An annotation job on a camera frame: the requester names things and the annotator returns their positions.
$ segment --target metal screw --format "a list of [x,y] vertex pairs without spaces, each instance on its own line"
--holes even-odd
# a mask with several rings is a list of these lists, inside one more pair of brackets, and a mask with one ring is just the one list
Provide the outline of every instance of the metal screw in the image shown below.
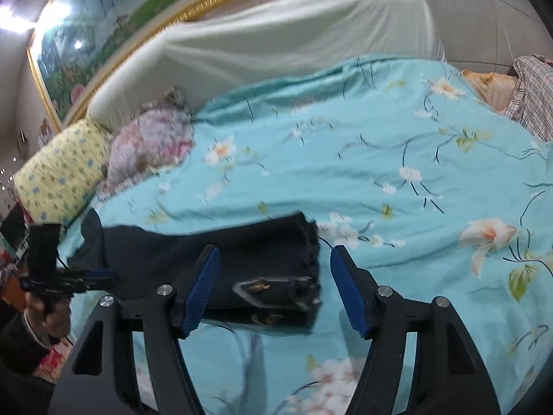
[[449,306],[450,302],[449,299],[447,299],[445,296],[438,296],[436,298],[436,304],[440,307],[447,307]]
[[100,299],[100,306],[102,307],[110,307],[113,302],[115,301],[115,298],[113,298],[112,295],[106,295],[106,296],[103,296],[101,299]]
[[169,284],[163,284],[158,287],[158,295],[167,296],[172,293],[172,287]]
[[384,298],[388,298],[388,296],[392,296],[394,294],[394,291],[391,287],[388,287],[388,285],[381,285],[378,288],[378,294]]

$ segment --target white flower print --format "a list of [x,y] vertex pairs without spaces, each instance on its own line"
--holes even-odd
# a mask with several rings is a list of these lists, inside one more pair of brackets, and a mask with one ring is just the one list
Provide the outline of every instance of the white flower print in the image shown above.
[[359,381],[364,365],[365,359],[352,359],[352,357],[348,357],[347,359],[345,359],[340,364],[340,366],[342,367],[342,380],[344,380],[346,383]]
[[359,246],[359,231],[352,228],[349,224],[340,225],[334,244],[357,249]]
[[382,184],[382,191],[386,195],[393,195],[397,191],[397,188],[392,184],[384,183]]
[[420,183],[422,181],[420,171],[412,167],[399,167],[399,176],[410,183]]
[[169,183],[161,183],[159,185],[159,193],[164,194],[165,192],[168,192],[171,189],[171,184]]
[[305,142],[305,137],[309,134],[313,134],[313,128],[311,124],[308,124],[305,120],[296,123],[296,126],[290,132],[291,137],[300,139],[302,143]]
[[311,372],[319,389],[305,400],[294,394],[287,398],[286,412],[305,415],[345,415],[355,393],[365,359],[348,357],[342,362],[326,360]]
[[328,398],[319,392],[311,395],[311,398],[301,402],[301,409],[306,415],[328,415],[325,404]]
[[391,239],[390,243],[395,246],[396,248],[402,248],[405,246],[405,240],[394,240]]
[[418,110],[417,112],[415,112],[415,115],[418,118],[430,118],[430,117],[432,117],[432,114],[430,112],[427,112],[424,109]]
[[319,235],[325,239],[333,239],[338,234],[338,223],[328,222],[328,221],[317,221],[317,230]]
[[325,360],[320,367],[311,372],[311,376],[321,384],[331,384],[342,379],[342,368],[332,359]]
[[330,221],[333,223],[351,223],[353,220],[349,217],[346,217],[338,212],[329,212]]
[[234,136],[231,135],[223,142],[215,142],[209,146],[209,151],[204,155],[204,162],[209,166],[216,165],[221,159],[227,159],[236,152]]
[[371,246],[373,248],[380,248],[384,244],[384,239],[379,236],[378,234],[375,234],[369,239]]
[[428,81],[430,89],[437,95],[444,95],[448,99],[457,99],[464,95],[465,91],[453,87],[446,78],[440,78],[438,81]]
[[208,202],[210,202],[211,200],[216,198],[223,191],[224,186],[225,186],[225,184],[222,181],[220,181],[218,183],[215,183],[215,184],[210,185],[209,187],[207,187],[206,191],[203,195],[202,194],[197,194],[196,196],[204,204],[207,204]]
[[459,236],[459,247],[476,246],[471,259],[471,273],[480,279],[486,255],[491,249],[507,245],[516,234],[516,228],[499,218],[470,221]]

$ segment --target blue floral bedsheet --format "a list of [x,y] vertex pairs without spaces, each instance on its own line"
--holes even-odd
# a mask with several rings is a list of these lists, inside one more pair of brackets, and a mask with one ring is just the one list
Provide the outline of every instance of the blue floral bedsheet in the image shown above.
[[[406,298],[451,299],[503,413],[533,382],[552,345],[553,150],[494,113],[457,69],[365,57],[250,85],[208,102],[194,141],[177,168],[94,200],[102,223],[185,234],[300,210],[324,241],[311,331],[205,323],[183,342],[206,413],[344,414],[369,345],[332,281],[329,246],[338,244]],[[82,242],[79,225],[62,257]],[[76,334],[98,297],[75,297]],[[396,411],[414,352],[410,338]]]

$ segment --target wall mural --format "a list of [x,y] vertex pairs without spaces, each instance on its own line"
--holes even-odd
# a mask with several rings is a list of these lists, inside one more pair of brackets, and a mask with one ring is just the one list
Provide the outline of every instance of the wall mural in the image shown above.
[[35,30],[29,56],[58,127],[96,71],[134,32],[178,1],[52,0],[70,11],[54,27]]

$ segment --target dark jacket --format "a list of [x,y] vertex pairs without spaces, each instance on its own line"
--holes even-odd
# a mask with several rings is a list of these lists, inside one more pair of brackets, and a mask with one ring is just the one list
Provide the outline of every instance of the dark jacket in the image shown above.
[[53,384],[31,376],[48,349],[37,343],[16,315],[0,331],[0,412],[2,415],[43,415]]

